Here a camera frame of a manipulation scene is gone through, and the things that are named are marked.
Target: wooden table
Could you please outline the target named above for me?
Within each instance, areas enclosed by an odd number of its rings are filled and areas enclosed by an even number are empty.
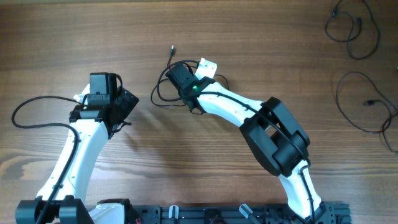
[[[364,6],[345,9],[363,17],[353,44],[365,53],[375,32]],[[187,108],[158,108],[149,94],[165,67],[204,57],[218,64],[231,90],[248,98],[282,100],[312,141],[311,175],[324,201],[349,203],[354,223],[398,222],[398,157],[378,135],[352,127],[337,110],[333,91],[350,70],[367,73],[398,102],[397,1],[371,1],[382,32],[367,60],[349,59],[345,45],[323,31],[330,1],[186,1],[0,7],[0,223],[14,223],[20,200],[33,199],[65,143],[65,128],[23,130],[14,108],[39,95],[72,97],[90,72],[115,72],[140,98],[125,127],[100,153],[87,204],[129,198],[134,205],[251,205],[285,203],[277,177],[255,160],[239,129]],[[334,34],[346,37],[347,22]],[[165,96],[175,96],[170,84]],[[341,90],[347,115],[378,129],[387,113],[364,108],[377,98],[370,84],[350,78]],[[17,115],[22,124],[67,122],[72,103],[42,100]],[[397,121],[387,136],[398,147]]]

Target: black cable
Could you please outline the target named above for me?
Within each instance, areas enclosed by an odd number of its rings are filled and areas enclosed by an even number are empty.
[[[170,57],[169,57],[169,61],[167,62],[167,66],[170,65],[170,62],[172,61],[172,57],[174,55],[174,45],[172,46],[172,48],[170,49]]]
[[[168,80],[169,80],[168,78],[162,79],[162,80],[159,82],[159,84],[161,84],[161,83],[164,82],[164,81],[168,81]],[[166,107],[166,106],[186,106],[186,105],[160,105],[160,104],[155,103],[155,102],[154,102],[154,99],[153,99],[153,96],[154,96],[154,92],[155,92],[155,90],[156,90],[156,88],[157,88],[158,86],[159,86],[159,85],[156,85],[156,86],[154,87],[154,89],[152,90],[152,92],[150,93],[150,101],[151,101],[155,106],[158,106],[158,107]]]
[[[379,26],[377,25],[376,21],[374,20],[374,16],[373,16],[372,10],[371,10],[371,8],[369,7],[368,3],[367,3],[365,0],[363,0],[363,3],[365,4],[366,9],[367,9],[368,12],[369,12],[369,16],[370,16],[370,18],[371,18],[371,21],[372,21],[374,27],[375,27],[376,30],[377,30],[377,38],[376,38],[375,46],[374,46],[374,48],[372,49],[372,51],[370,51],[370,53],[368,53],[367,55],[364,55],[364,56],[362,56],[362,57],[354,56],[353,53],[352,53],[352,50],[351,50],[351,42],[352,42],[353,40],[355,40],[357,37],[359,37],[359,35],[361,34],[361,31],[362,31],[362,19],[361,19],[360,17],[355,18],[352,14],[350,14],[350,13],[348,13],[348,12],[340,12],[340,11],[338,10],[338,6],[341,4],[342,1],[343,1],[343,0],[340,0],[340,1],[337,3],[337,5],[336,5],[336,6],[334,7],[334,9],[333,9],[332,15],[331,15],[331,16],[329,17],[329,19],[326,21],[326,24],[325,24],[325,33],[326,33],[326,35],[327,35],[331,40],[334,40],[334,41],[336,41],[336,42],[344,42],[344,43],[346,43],[346,49],[347,49],[347,52],[348,52],[348,56],[351,57],[352,59],[355,59],[355,60],[366,59],[366,58],[372,56],[372,55],[376,52],[376,50],[379,48],[379,44],[380,44],[380,40],[381,40],[380,28],[379,28]],[[351,19],[351,30],[350,30],[350,32],[349,32],[349,34],[348,34],[348,38],[347,38],[347,39],[344,39],[344,40],[334,38],[334,37],[333,37],[332,35],[330,35],[329,32],[328,32],[329,23],[330,23],[333,19],[335,19],[338,15],[347,15],[347,16]],[[358,25],[358,33],[357,33],[354,37],[351,37],[351,36],[353,35],[353,32],[354,32],[354,26],[355,26],[355,24]]]
[[[123,82],[122,82],[122,77],[120,77],[120,75],[115,74],[116,78],[118,78],[119,82],[120,82],[120,89],[119,89],[119,93],[118,96],[122,95],[122,90],[123,90]]]
[[[88,95],[89,95],[89,93],[87,93],[87,94],[84,95],[83,100],[81,101],[81,104],[82,104],[82,105],[85,104],[85,101],[86,101]]]
[[[224,80],[226,82],[226,89],[229,90],[229,83],[228,83],[228,80],[225,78],[224,75],[216,74],[216,75],[214,75],[214,77],[222,77],[222,78],[224,78]]]
[[[165,98],[163,98],[163,97],[160,95],[159,84],[160,84],[160,81],[162,80],[162,76],[164,75],[164,73],[165,73],[167,70],[169,70],[170,68],[172,68],[172,67],[175,66],[176,64],[179,64],[179,63],[188,63],[188,62],[190,62],[190,63],[195,63],[195,64],[199,65],[199,62],[196,61],[196,60],[181,60],[181,61],[179,61],[179,62],[174,62],[173,64],[167,66],[167,67],[163,70],[163,72],[160,74],[159,79],[158,79],[157,84],[156,84],[156,87],[157,87],[157,96],[158,96],[161,100],[166,101],[166,102],[175,102],[175,101],[181,100],[181,98],[179,98],[179,97],[178,97],[178,98],[174,98],[174,99],[165,99]]]
[[[383,124],[381,125],[381,129],[380,129],[380,130],[374,131],[374,130],[367,130],[367,129],[364,129],[364,128],[359,127],[357,124],[353,123],[352,120],[350,120],[350,119],[347,117],[347,115],[343,112],[343,110],[341,109],[341,106],[340,106],[340,103],[339,103],[339,98],[338,98],[338,92],[339,92],[339,90],[340,90],[340,86],[341,86],[341,84],[343,83],[343,81],[344,81],[348,76],[350,76],[350,75],[355,75],[355,74],[361,75],[361,76],[365,77],[365,78],[368,80],[368,82],[373,86],[373,88],[374,88],[374,90],[376,91],[376,93],[378,93],[379,96],[381,96],[381,98],[384,100],[384,101],[383,101],[383,100],[367,100],[367,101],[364,102],[364,105],[365,105],[365,106],[372,106],[372,105],[374,105],[375,103],[381,103],[382,105],[384,105],[384,106],[386,107],[386,110],[387,110],[387,112],[389,113],[389,116],[388,116],[388,118],[385,120],[385,122],[383,122]],[[388,142],[388,140],[387,140],[387,137],[386,137],[386,130],[390,127],[391,122],[392,122],[392,119],[395,118],[395,117],[398,115],[398,108],[395,106],[395,104],[392,103],[391,100],[389,100],[386,96],[384,96],[383,93],[381,93],[381,91],[376,87],[376,85],[374,84],[374,82],[373,82],[367,75],[365,75],[365,74],[362,73],[362,72],[356,72],[356,71],[351,71],[351,72],[348,72],[348,73],[346,73],[345,75],[343,75],[343,76],[340,78],[340,80],[339,80],[339,82],[338,82],[338,84],[337,84],[337,87],[336,87],[335,101],[336,101],[336,106],[337,106],[338,110],[340,111],[340,113],[343,115],[343,117],[344,117],[351,125],[353,125],[355,128],[358,128],[358,129],[361,130],[361,131],[364,131],[365,133],[382,134],[383,139],[384,139],[384,142],[385,142],[387,148],[388,148],[391,152],[398,154],[398,151],[393,150],[393,149],[391,148],[391,145],[389,144],[389,142]],[[391,112],[389,106],[391,106],[391,107],[396,111],[394,114],[392,114],[392,112]]]
[[[112,131],[112,133],[118,133],[118,132],[120,132],[120,131],[122,130],[122,128],[125,127],[126,125],[130,126],[131,123],[130,123],[130,122],[126,122],[126,121],[122,121],[122,126],[120,126],[119,129],[116,129],[116,130]]]
[[[311,194],[310,188],[308,187],[307,181],[305,180],[305,176],[304,176],[304,170],[305,169],[308,169],[308,165],[305,165],[305,166],[301,167],[300,172],[298,174],[300,174],[300,176],[301,176],[301,178],[303,180],[303,183],[304,183],[305,190],[308,193],[308,199],[309,199],[310,204],[311,204],[312,223],[315,224],[315,209],[313,208],[313,198],[312,198],[312,194]]]
[[[73,148],[72,148],[72,151],[71,151],[71,153],[70,153],[70,155],[69,155],[69,158],[68,158],[68,160],[67,160],[67,163],[65,164],[65,167],[63,168],[63,170],[62,170],[62,172],[61,172],[61,174],[60,174],[60,177],[59,177],[58,180],[57,180],[57,183],[54,185],[53,190],[52,190],[52,192],[51,192],[49,198],[47,199],[47,201],[46,201],[46,203],[45,203],[45,205],[44,205],[43,210],[41,211],[39,217],[37,218],[36,224],[43,224],[44,218],[45,218],[45,213],[46,213],[47,210],[49,209],[49,206],[50,206],[50,204],[51,204],[51,201],[53,200],[55,194],[58,192],[58,189],[60,188],[60,186],[61,186],[61,184],[62,184],[62,182],[63,182],[63,179],[64,179],[64,177],[65,177],[65,174],[67,173],[67,171],[68,171],[68,169],[69,169],[69,167],[70,167],[70,164],[72,163],[73,157],[74,157],[75,154],[76,154],[77,145],[78,145],[78,143],[80,142],[80,140],[79,140],[79,134],[77,133],[76,129],[73,128],[73,127],[70,126],[70,125],[67,125],[67,124],[63,124],[63,123],[47,123],[47,124],[34,124],[34,125],[20,125],[20,124],[17,124],[17,123],[15,122],[15,116],[16,116],[17,112],[18,112],[24,105],[26,105],[26,104],[28,104],[28,103],[34,101],[34,100],[39,100],[39,99],[58,99],[58,100],[71,101],[71,102],[74,102],[74,103],[78,103],[78,102],[76,102],[75,100],[72,100],[72,99],[68,99],[68,98],[61,97],[61,96],[38,96],[38,97],[29,99],[29,100],[27,100],[27,101],[21,103],[21,104],[14,110],[14,112],[12,113],[12,116],[11,116],[11,122],[12,122],[12,124],[13,124],[15,127],[17,127],[17,128],[31,129],[31,128],[44,128],[44,127],[60,126],[60,127],[68,128],[69,130],[72,131],[73,135],[75,136],[75,140],[73,141]]]

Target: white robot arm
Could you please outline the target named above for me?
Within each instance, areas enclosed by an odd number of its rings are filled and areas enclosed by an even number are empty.
[[[183,74],[184,69],[179,69],[178,65],[166,76],[178,87],[179,95],[191,110],[198,108],[203,113],[216,114],[239,127],[256,159],[271,174],[279,177],[290,209],[302,219],[311,217],[322,200],[315,192],[308,171],[308,136],[278,99],[271,98],[265,103],[239,96],[214,82],[216,69],[217,64],[202,58],[192,79],[187,79],[190,75]],[[254,111],[278,123],[280,130],[300,145],[304,157],[300,157],[280,133],[271,138],[266,135],[265,130],[270,124]]]
[[[122,82],[117,88],[116,79],[121,82],[120,76],[114,73],[92,73],[90,84],[82,94],[75,95],[74,99],[80,105],[70,113],[70,125],[57,124],[70,129],[58,162],[36,199],[24,200],[18,205],[18,224],[42,224],[52,222],[55,217],[59,217],[62,223],[105,224],[110,223],[110,220],[117,224],[124,223],[127,206],[107,203],[89,214],[84,205],[88,182],[98,154],[114,133],[129,124],[124,119],[139,101],[123,88]],[[39,98],[59,97],[43,96],[36,99]],[[16,124],[14,118],[23,105],[33,100],[35,98],[24,102],[13,113],[12,121],[17,127],[31,128]]]

